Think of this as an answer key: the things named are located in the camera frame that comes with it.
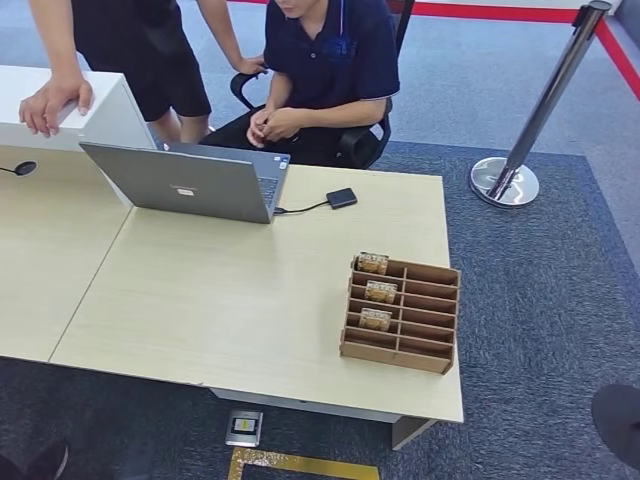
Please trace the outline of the standing person's right hand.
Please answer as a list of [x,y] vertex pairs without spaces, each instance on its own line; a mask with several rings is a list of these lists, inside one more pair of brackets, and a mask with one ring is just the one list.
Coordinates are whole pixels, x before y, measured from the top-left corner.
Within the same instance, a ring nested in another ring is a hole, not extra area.
[[92,87],[82,75],[52,75],[33,95],[22,100],[18,115],[32,134],[49,138],[58,133],[58,116],[64,106],[76,102],[79,113],[86,115],[92,100]]

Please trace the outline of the standing person's left hand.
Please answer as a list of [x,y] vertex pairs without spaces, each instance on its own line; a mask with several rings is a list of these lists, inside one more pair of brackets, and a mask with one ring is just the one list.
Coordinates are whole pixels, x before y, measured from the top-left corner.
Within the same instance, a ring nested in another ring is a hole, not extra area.
[[267,70],[262,56],[241,57],[234,64],[233,68],[244,75],[257,75]]

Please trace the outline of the seated person's right hand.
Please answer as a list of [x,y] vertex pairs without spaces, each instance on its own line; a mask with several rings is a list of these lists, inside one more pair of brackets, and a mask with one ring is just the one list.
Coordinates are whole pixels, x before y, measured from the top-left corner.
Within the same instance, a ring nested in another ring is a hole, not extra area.
[[249,127],[247,130],[247,139],[254,147],[263,148],[265,142],[265,134],[263,130],[266,126],[271,111],[263,108],[254,113],[249,122]]

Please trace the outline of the seated person's left hand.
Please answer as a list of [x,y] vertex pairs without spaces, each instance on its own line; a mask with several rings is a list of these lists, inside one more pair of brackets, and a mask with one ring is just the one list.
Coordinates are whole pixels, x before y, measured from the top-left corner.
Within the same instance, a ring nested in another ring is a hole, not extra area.
[[280,108],[267,117],[261,130],[263,139],[276,142],[291,138],[303,127],[303,109]]

